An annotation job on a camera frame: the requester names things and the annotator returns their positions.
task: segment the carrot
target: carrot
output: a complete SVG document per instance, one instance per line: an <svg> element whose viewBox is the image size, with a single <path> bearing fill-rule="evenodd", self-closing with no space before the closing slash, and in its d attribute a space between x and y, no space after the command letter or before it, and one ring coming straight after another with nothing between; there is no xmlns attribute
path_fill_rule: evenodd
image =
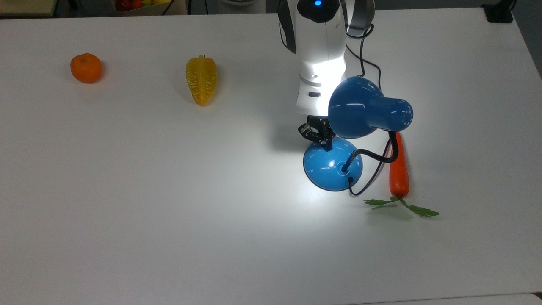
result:
<svg viewBox="0 0 542 305"><path fill-rule="evenodd" d="M395 197L404 198L408 195L410 185L403 139L399 132L397 133L397 146L399 147L399 156L390 163L390 192Z"/></svg>
<svg viewBox="0 0 542 305"><path fill-rule="evenodd" d="M408 195L410 190L410 183L408 179L408 170L407 170L407 159L405 155L405 150L403 146L403 138L401 134L397 133L397 146L399 148L399 156L395 161L390 163L390 192L393 195L390 197L390 200L377 200L370 199L365 200L365 203L368 205L376 206L373 209L381 208L384 205L390 204L392 202L399 201L407 209L418 214L421 217L433 217L439 215L439 212L431 211L430 209L417 207L413 205L408 205L407 202L403 199Z"/></svg>

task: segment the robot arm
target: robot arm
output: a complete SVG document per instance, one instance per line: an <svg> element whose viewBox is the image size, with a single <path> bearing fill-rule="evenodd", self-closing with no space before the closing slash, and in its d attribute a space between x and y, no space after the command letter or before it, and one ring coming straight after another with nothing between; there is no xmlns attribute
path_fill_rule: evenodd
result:
<svg viewBox="0 0 542 305"><path fill-rule="evenodd" d="M362 33L374 17L373 0L288 0L279 8L281 37L300 59L297 111L307 116L304 138L331 150L327 121L331 94L346 77L346 33Z"/></svg>

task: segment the lamp shade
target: lamp shade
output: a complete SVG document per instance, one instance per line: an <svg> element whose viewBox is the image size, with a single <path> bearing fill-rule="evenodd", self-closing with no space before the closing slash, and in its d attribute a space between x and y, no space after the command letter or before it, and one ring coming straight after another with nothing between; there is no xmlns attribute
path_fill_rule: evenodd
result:
<svg viewBox="0 0 542 305"><path fill-rule="evenodd" d="M333 91L328 108L331 129L342 138L359 138L376 129L399 132L412 122L413 111L403 99L384 97L371 81L355 76Z"/></svg>

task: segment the yellow star fruit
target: yellow star fruit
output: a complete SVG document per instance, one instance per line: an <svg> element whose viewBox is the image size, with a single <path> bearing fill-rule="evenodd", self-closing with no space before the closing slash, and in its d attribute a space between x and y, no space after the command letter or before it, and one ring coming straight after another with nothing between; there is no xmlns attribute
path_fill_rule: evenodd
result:
<svg viewBox="0 0 542 305"><path fill-rule="evenodd" d="M215 61L200 55L186 64L186 81L192 97L199 106L204 106L215 92L217 70Z"/></svg>

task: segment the white table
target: white table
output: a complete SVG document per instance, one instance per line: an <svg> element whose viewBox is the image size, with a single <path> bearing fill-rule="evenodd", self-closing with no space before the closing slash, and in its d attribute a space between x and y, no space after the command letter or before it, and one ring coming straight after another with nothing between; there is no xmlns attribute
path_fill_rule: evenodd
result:
<svg viewBox="0 0 542 305"><path fill-rule="evenodd" d="M297 59L278 28L275 15L0 20L0 303L542 290L542 81L515 23L481 9L376 13L364 55L415 110L407 200L433 219L363 204L389 196L387 167L359 198L310 183ZM105 63L92 85L69 71L86 52ZM208 107L184 78L199 54L219 69ZM385 138L353 143L380 151ZM376 166L364 161L361 181Z"/></svg>

